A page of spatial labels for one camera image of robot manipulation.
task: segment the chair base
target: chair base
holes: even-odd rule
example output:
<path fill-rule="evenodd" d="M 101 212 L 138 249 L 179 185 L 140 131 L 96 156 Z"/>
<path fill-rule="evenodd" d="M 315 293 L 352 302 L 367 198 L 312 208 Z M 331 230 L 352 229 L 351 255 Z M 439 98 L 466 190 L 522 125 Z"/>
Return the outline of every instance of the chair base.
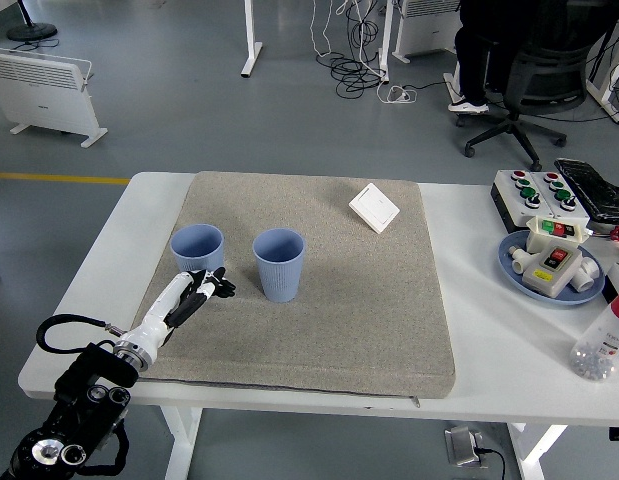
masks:
<path fill-rule="evenodd" d="M 483 116 L 461 114 L 458 115 L 457 125 L 462 126 L 462 124 L 464 124 L 464 119 L 467 117 L 481 117 L 486 120 L 494 121 L 494 117 L 488 115 Z M 555 130 L 551 130 L 549 128 L 541 127 L 540 125 L 536 125 L 534 123 L 525 122 L 524 120 L 520 120 L 519 117 L 520 115 L 517 113 L 510 113 L 504 119 L 498 119 L 500 121 L 498 125 L 487 130 L 484 133 L 481 133 L 477 137 L 474 137 L 467 142 L 467 144 L 465 145 L 465 156 L 469 158 L 474 156 L 474 145 L 484 142 L 485 140 L 489 140 L 490 138 L 500 135 L 501 133 L 511 133 L 514 137 L 516 137 L 518 143 L 522 146 L 522 148 L 525 149 L 525 152 L 527 152 L 527 155 L 529 155 L 529 157 L 531 158 L 531 171 L 539 172 L 540 170 L 542 170 L 542 165 L 540 164 L 540 157 L 538 157 L 538 154 L 531 145 L 531 142 L 529 141 L 525 130 L 536 130 L 539 133 L 555 137 L 554 144 L 559 147 L 564 147 L 567 144 L 567 135 L 561 132 L 557 132 Z"/>

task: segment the plastic bottle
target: plastic bottle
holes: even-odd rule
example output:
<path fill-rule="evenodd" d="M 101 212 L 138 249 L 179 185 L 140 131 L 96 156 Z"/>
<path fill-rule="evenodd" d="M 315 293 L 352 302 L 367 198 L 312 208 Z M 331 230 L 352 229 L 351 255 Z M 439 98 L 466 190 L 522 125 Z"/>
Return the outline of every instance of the plastic bottle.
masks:
<path fill-rule="evenodd" d="M 594 320 L 569 355 L 572 370 L 602 381 L 619 366 L 619 295 Z"/>

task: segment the blue plate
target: blue plate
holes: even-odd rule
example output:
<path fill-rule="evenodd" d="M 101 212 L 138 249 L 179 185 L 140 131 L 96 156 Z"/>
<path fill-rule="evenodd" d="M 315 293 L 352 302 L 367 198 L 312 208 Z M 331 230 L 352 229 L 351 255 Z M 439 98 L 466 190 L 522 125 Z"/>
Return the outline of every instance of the blue plate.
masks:
<path fill-rule="evenodd" d="M 600 276 L 594 280 L 593 287 L 582 293 L 578 293 L 571 287 L 571 285 L 567 284 L 567 286 L 562 289 L 562 292 L 560 292 L 560 295 L 556 298 L 545 297 L 544 295 L 527 288 L 527 286 L 522 283 L 522 275 L 518 275 L 511 267 L 511 262 L 513 259 L 509 254 L 509 248 L 514 245 L 525 248 L 528 236 L 529 230 L 520 230 L 518 232 L 511 233 L 507 235 L 502 242 L 500 242 L 500 246 L 498 247 L 498 263 L 502 267 L 503 272 L 505 272 L 505 276 L 511 281 L 514 287 L 530 297 L 542 300 L 543 302 L 556 303 L 559 305 L 578 305 L 580 303 L 593 300 L 600 294 L 602 288 L 605 286 L 604 271 L 602 270 L 600 263 L 598 263 L 598 260 L 596 260 L 587 250 L 582 248 L 582 246 L 578 247 L 582 252 L 582 255 L 584 257 L 592 258 L 600 269 Z"/>

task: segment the blue cup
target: blue cup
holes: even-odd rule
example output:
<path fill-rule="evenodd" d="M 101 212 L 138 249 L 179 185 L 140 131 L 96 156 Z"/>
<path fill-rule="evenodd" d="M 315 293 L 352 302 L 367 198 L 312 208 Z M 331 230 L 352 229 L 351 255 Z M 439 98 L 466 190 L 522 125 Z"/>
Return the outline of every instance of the blue cup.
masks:
<path fill-rule="evenodd" d="M 253 241 L 260 282 L 269 300 L 285 303 L 296 296 L 305 250 L 305 239 L 290 228 L 266 230 Z"/>
<path fill-rule="evenodd" d="M 224 243 L 217 227 L 202 223 L 181 228 L 173 234 L 169 245 L 181 272 L 212 272 L 225 263 Z"/>

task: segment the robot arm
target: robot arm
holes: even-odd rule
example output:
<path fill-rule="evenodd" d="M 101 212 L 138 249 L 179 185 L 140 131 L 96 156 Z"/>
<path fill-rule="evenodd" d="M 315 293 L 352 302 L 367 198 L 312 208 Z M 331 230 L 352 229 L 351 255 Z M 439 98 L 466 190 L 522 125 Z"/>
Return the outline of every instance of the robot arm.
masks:
<path fill-rule="evenodd" d="M 115 476 L 125 465 L 128 441 L 124 417 L 131 388 L 139 372 L 155 362 L 158 349 L 211 296 L 232 297 L 235 286 L 215 272 L 182 272 L 169 283 L 151 306 L 142 323 L 129 332 L 99 320 L 77 315 L 57 315 L 42 323 L 36 339 L 51 353 L 79 353 L 56 381 L 56 405 L 40 428 L 30 432 L 14 452 L 9 469 L 0 480 L 61 480 L 81 475 Z M 46 331 L 59 323 L 79 321 L 100 326 L 120 337 L 115 344 L 58 350 L 45 341 Z M 100 347 L 114 345 L 113 353 Z M 107 388 L 96 382 L 105 378 L 116 384 Z M 94 452 L 115 434 L 120 444 L 115 465 L 85 466 Z"/>

